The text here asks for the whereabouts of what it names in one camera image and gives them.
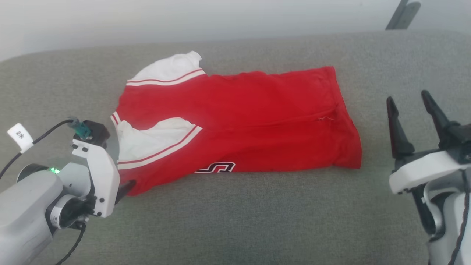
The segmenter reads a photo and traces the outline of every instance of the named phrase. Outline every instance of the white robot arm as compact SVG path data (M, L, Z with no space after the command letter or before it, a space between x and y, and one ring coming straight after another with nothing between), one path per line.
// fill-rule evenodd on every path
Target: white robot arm
M450 122L427 91L427 112L437 129L439 148L414 153L398 120L391 97L387 100L395 170L393 193L411 193L427 242L430 265L471 265L471 227L467 227L471 184L471 124Z
M76 119L65 123L76 131L72 153L85 158L88 167L69 163L57 170L31 164L22 170L15 185L0 193L0 264L29 264L63 228L80 229L80 239L89 215L109 216L115 203L134 186L130 182L119 187L118 170L105 151L109 132L104 125ZM21 125L16 125L18 128L21 133L17 135L23 136L19 140L31 138ZM20 144L20 154L42 138Z

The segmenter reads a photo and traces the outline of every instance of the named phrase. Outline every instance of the white label tag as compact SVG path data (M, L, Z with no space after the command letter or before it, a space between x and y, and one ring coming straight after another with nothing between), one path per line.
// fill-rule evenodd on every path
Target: white label tag
M7 132L20 146L22 154L33 146L31 135L29 135L28 131L20 123L11 127Z

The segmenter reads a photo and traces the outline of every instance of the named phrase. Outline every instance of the black cable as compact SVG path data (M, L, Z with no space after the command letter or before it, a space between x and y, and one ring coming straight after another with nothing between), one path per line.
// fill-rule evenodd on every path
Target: black cable
M70 255L72 254L72 252L77 248L77 246L79 245L80 243L80 240L82 240L82 237L83 237L83 234L85 233L85 228L87 226L85 225L85 223L81 223L81 227L80 227L80 235L79 235L79 238L77 238L77 241L75 242L75 244L73 245L73 247L69 250L69 253L67 253L67 255L65 257L63 257L59 262L56 263L56 265L61 265L66 259L68 259L70 257Z
M11 164L13 164L13 162L15 160L18 159L18 157L20 157L22 154L21 153L17 153L16 156L14 156L10 162L7 163L7 165L1 170L0 172L0 179L2 178L3 174L5 174L5 172L7 171L7 169L11 166Z
M50 128L45 134L41 135L38 139L34 140L32 143L33 145L38 143L39 141L41 141L42 139L44 139L44 137L48 136L53 130L57 129L58 127L60 127L61 125L64 125L66 123L71 123L73 122L73 120L65 120L63 122L60 122L58 124L56 124L54 127ZM11 164L13 164L13 162L15 162L15 160L18 159L18 157L20 157L22 154L21 152L16 154L16 156L14 156L10 162L7 163L7 165L2 169L2 171L0 172L0 179L3 177L3 175L5 174L5 172L7 171L7 169L11 166Z
M455 264L456 258L458 257L458 252L460 251L461 243L464 237L464 230L466 229L466 223L468 222L468 214L470 208L470 188L468 184L468 179L466 177L466 170L462 170L463 172L463 182L464 182L464 211L463 211L463 221L461 222L460 227L460 234L456 239L456 246L451 254L450 262L448 265Z
M49 131L47 131L45 134L41 135L38 139L34 140L32 143L33 144L37 144L39 141L41 141L42 139L44 139L44 137L48 136L53 130L59 128L61 125L64 125L64 124L67 124L67 123L71 123L73 122L73 120L65 120L63 122L60 122L58 124L56 124L56 126L52 127L49 129Z

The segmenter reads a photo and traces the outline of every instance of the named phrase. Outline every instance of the gray couch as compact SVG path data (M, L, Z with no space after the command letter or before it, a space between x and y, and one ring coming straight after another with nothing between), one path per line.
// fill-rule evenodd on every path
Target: gray couch
M421 102L428 89L450 118L471 122L471 36L388 31L288 39L167 43L43 52L0 63L0 132L21 122L34 138L73 115L104 123L126 79L157 59L195 50L209 74L281 73L335 66L363 145L360 170L198 174L126 197L112 216L93 217L65 263L427 264L413 200L393 195L385 102L394 97L417 150L437 145ZM17 152L0 138L0 165ZM71 155L72 132L59 128L23 155L0 181L12 185L29 163L83 163ZM54 264L78 231L64 230L34 264Z

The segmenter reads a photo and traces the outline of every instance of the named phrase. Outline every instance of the white wall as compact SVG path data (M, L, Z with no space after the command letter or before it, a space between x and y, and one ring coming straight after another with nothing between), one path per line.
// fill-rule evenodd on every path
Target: white wall
M444 29L471 34L471 0L420 2L422 6L409 29Z
M43 51L383 30L399 0L0 0L0 61Z

